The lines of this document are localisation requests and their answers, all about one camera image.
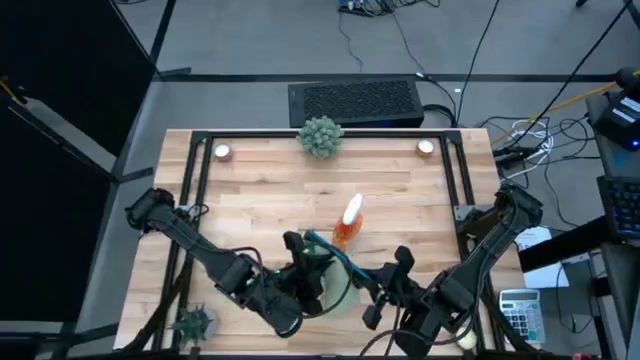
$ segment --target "calculator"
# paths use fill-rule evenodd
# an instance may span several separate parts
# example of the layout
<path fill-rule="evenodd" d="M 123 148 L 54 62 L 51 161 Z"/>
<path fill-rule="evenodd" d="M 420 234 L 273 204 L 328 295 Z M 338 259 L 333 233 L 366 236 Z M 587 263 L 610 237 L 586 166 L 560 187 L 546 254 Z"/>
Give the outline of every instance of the calculator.
<path fill-rule="evenodd" d="M 534 289 L 513 289 L 500 292 L 500 310 L 509 320 L 513 329 L 520 333 L 529 344 L 545 342 L 540 291 Z"/>

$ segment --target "white paper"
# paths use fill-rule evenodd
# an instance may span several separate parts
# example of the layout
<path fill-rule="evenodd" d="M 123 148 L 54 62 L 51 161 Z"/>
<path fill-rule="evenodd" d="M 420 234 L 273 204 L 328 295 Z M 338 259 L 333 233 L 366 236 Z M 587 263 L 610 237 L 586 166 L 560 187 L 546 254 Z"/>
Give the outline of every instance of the white paper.
<path fill-rule="evenodd" d="M 518 244 L 518 250 L 522 251 L 549 239 L 551 239 L 549 229 L 539 226 L 520 233 L 520 235 L 516 237 L 516 243 Z M 569 286 L 569 280 L 567 280 L 567 275 L 564 273 L 564 269 L 562 269 L 560 263 L 545 266 L 524 274 L 525 285 L 527 288 L 532 289 L 554 288 L 556 287 L 556 279 L 558 279 L 558 287 Z"/>

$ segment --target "white bottle cap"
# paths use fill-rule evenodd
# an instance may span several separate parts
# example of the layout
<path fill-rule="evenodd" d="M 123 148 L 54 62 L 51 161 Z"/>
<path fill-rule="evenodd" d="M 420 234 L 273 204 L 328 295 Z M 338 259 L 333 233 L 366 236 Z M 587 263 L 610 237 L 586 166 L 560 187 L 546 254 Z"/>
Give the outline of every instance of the white bottle cap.
<path fill-rule="evenodd" d="M 356 222 L 358 218 L 358 213 L 360 213 L 360 207 L 362 206 L 362 194 L 356 194 L 356 196 L 349 201 L 349 205 L 347 205 L 347 210 L 344 211 L 344 215 L 342 216 L 342 223 L 345 225 L 352 225 Z"/>

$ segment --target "keyboard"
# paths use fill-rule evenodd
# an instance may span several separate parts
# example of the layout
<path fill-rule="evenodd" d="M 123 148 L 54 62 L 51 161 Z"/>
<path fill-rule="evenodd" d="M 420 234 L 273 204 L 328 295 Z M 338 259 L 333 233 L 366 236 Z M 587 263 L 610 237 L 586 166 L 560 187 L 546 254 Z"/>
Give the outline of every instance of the keyboard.
<path fill-rule="evenodd" d="M 598 178 L 609 227 L 621 240 L 640 240 L 640 179 Z"/>

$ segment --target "white cable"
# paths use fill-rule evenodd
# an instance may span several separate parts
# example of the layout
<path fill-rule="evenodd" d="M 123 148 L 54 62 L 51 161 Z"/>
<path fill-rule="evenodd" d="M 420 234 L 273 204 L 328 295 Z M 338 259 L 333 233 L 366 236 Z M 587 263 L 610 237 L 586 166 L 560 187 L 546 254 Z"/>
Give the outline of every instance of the white cable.
<path fill-rule="evenodd" d="M 516 122 L 514 122 L 514 123 L 513 123 L 512 128 L 514 129 L 514 131 L 510 134 L 510 136 L 511 136 L 511 138 L 512 138 L 512 139 L 515 139 L 515 137 L 516 137 L 516 136 L 520 137 L 522 134 L 524 134 L 524 131 L 522 131 L 522 130 L 515 130 L 515 128 L 518 126 L 518 124 L 520 124 L 520 123 L 522 123 L 522 122 L 525 122 L 525 121 L 527 121 L 527 120 L 518 120 L 518 121 L 516 121 Z M 533 137 L 535 137 L 535 138 L 538 138 L 538 139 L 546 139 L 546 138 L 547 138 L 547 136 L 549 135 L 549 134 L 547 133 L 547 125 L 545 125 L 545 124 L 544 124 L 544 123 L 542 123 L 542 122 L 537 122 L 536 124 L 537 124 L 537 125 L 542 126 L 543 130 L 534 131 L 534 132 L 528 132 L 528 133 L 526 133 L 526 135 L 531 135 L 531 136 L 533 136 Z M 553 138 L 553 136 L 548 136 L 548 139 L 547 139 L 544 143 L 542 143 L 542 144 L 540 145 L 540 150 L 539 150 L 538 152 L 536 152 L 535 154 L 533 154 L 533 155 L 531 155 L 531 156 L 527 157 L 527 160 L 531 160 L 531 159 L 533 159 L 533 158 L 535 158 L 535 157 L 538 157 L 538 156 L 540 156 L 540 155 L 544 154 L 544 155 L 540 158 L 540 160 L 538 160 L 538 162 L 537 162 L 535 165 L 533 165 L 532 167 L 530 167 L 530 168 L 528 168 L 528 169 L 525 169 L 525 170 L 519 171 L 519 172 L 517 172 L 517 173 L 515 173 L 515 174 L 511 174 L 511 175 L 507 176 L 506 178 L 501 179 L 500 181 L 505 181 L 505 180 L 507 180 L 507 179 L 511 180 L 511 179 L 513 179 L 513 178 L 514 178 L 514 177 L 516 177 L 516 176 L 524 175 L 524 174 L 526 174 L 526 173 L 528 173 L 528 172 L 530 172 L 530 171 L 535 170 L 538 166 L 540 166 L 540 164 L 542 164 L 542 162 L 543 162 L 547 157 L 549 157 L 549 155 L 551 154 L 551 151 L 553 150 L 553 145 L 554 145 L 554 138 Z"/>

